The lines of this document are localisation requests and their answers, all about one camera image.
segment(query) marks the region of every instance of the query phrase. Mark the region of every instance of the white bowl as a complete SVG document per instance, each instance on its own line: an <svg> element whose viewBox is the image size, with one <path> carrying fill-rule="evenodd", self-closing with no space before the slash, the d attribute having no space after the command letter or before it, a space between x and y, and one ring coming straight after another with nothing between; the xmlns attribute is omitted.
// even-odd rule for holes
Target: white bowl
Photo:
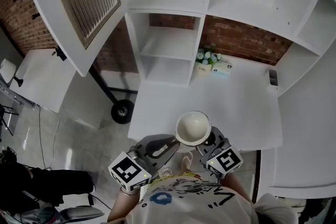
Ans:
<svg viewBox="0 0 336 224"><path fill-rule="evenodd" d="M211 123L207 115L200 111L183 114L176 124L176 138L187 146L203 144L211 132Z"/></svg>

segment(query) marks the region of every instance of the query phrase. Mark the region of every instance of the white tabletop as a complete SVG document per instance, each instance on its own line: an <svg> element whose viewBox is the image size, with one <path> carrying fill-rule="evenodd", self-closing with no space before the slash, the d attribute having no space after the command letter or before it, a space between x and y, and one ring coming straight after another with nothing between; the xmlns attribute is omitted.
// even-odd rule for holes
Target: white tabletop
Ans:
<svg viewBox="0 0 336 224"><path fill-rule="evenodd" d="M142 82L128 137L138 141L152 134L175 134L178 118L198 110L240 150L281 146L278 99L266 90L264 81L272 67L228 59L233 69L226 79L195 78L188 88Z"/></svg>
<svg viewBox="0 0 336 224"><path fill-rule="evenodd" d="M62 61L54 49L31 50L16 72L24 82L12 81L10 89L54 112L59 112L64 96L76 73L68 60Z"/></svg>

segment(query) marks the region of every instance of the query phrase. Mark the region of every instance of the black wheel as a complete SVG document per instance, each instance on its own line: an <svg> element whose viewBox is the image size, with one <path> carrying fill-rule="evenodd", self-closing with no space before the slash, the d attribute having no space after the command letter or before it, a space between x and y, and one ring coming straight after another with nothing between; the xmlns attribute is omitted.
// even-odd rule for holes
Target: black wheel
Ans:
<svg viewBox="0 0 336 224"><path fill-rule="evenodd" d="M111 116L115 122L126 124L131 122L134 104L130 100L118 101L111 110Z"/></svg>

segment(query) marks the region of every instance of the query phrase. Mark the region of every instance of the white desk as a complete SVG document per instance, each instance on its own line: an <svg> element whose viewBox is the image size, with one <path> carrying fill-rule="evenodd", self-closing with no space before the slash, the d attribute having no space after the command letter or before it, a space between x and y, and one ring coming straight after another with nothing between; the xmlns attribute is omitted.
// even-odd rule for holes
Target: white desk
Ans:
<svg viewBox="0 0 336 224"><path fill-rule="evenodd" d="M12 81L10 89L49 110L66 112L80 123L99 128L112 102L90 74L81 77L68 60L52 55L54 51L29 51L16 72L24 82L19 87Z"/></svg>
<svg viewBox="0 0 336 224"><path fill-rule="evenodd" d="M264 64L227 57L233 64L226 79L192 79L188 88L143 81L136 98L128 137L140 140L152 134L175 134L178 118L202 111L211 123L240 150L282 145L281 119L276 94L266 90Z"/></svg>

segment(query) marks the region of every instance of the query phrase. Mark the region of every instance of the tiled floor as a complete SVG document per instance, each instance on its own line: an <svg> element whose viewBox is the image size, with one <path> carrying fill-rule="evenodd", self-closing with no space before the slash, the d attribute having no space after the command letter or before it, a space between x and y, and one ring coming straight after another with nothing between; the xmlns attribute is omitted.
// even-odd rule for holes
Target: tiled floor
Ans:
<svg viewBox="0 0 336 224"><path fill-rule="evenodd" d="M117 99L125 98L124 93L115 93ZM136 100L136 95L128 95L132 100ZM10 129L14 132L12 137L8 131L2 131L2 142L0 148L10 146L16 153L19 163L26 164L33 167L44 168L40 140L39 140L39 108L32 110L27 107L19 107L14 105L19 111L19 117L12 116L10 121ZM43 153L46 166L55 169L74 169L86 170L90 172L96 184L95 196L103 200L110 207L113 206L116 194L119 190L119 185L110 176L107 167L109 164L122 152L127 151L135 141L127 138L129 124L119 125L113 122L106 113L106 117L102 122L102 128L96 130L87 126L83 126L72 119L41 109L40 112L40 127L41 127L41 141L43 146ZM55 144L54 144L54 158L52 145L55 137L55 130L59 121L59 128L57 130ZM205 171L203 167L197 163L199 159L194 153L194 162L192 164L192 171L200 174L204 179L215 180L214 176L210 177L209 172ZM250 193L252 176L255 173L256 167L256 153L248 152L242 154L244 164L235 172L241 184ZM173 165L179 167L179 162L182 159L182 154L174 156ZM70 195L64 197L65 203L60 206L61 209L88 205L87 195ZM95 207L101 209L106 213L105 216L90 223L101 223L106 221L109 209L107 209L99 201L94 200Z"/></svg>

